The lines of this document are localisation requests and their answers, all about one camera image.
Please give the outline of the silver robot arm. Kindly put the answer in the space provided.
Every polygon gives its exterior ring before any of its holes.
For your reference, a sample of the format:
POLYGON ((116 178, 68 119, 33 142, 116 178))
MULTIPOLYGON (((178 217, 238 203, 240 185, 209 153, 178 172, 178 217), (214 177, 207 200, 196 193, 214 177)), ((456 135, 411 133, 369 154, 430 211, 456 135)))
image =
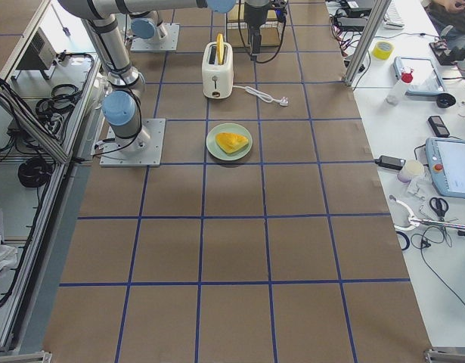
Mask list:
POLYGON ((130 88, 138 79, 133 75, 138 71, 129 59, 116 14, 139 15, 182 8, 208 8, 226 14, 237 5, 247 25, 249 44, 245 49, 254 62, 261 48, 260 26, 265 24, 268 12, 275 11, 282 24, 286 23, 287 14, 286 1, 61 1, 60 5, 82 20, 100 60, 109 68, 108 79, 115 88, 130 88))
POLYGON ((163 42, 168 35, 159 11, 131 14, 130 19, 131 30, 136 38, 158 43, 163 42))

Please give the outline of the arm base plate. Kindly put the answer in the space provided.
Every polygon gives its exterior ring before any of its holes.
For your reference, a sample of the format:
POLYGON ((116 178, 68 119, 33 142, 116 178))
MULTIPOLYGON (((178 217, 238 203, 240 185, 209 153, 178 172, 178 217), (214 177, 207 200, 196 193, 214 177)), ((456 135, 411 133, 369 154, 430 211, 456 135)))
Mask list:
POLYGON ((152 166, 158 167, 161 162, 163 151, 163 140, 166 130, 166 120, 143 119, 142 131, 131 145, 120 150, 127 145, 122 139, 117 139, 106 143, 100 158, 100 165, 103 167, 138 167, 152 166))
POLYGON ((143 39, 134 37, 131 52, 161 53, 175 51, 178 45, 179 23, 162 23, 153 38, 143 39))

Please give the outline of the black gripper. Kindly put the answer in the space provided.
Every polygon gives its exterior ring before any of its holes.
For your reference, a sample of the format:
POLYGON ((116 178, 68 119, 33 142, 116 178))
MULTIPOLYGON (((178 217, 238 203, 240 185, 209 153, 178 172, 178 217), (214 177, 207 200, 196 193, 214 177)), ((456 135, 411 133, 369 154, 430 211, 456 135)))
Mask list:
MULTIPOLYGON (((248 26, 262 26, 266 23, 268 12, 274 11, 277 21, 283 23, 286 19, 288 1, 260 0, 245 1, 243 18, 248 26)), ((261 51, 262 35, 260 32, 250 32, 250 53, 259 54, 261 51)))

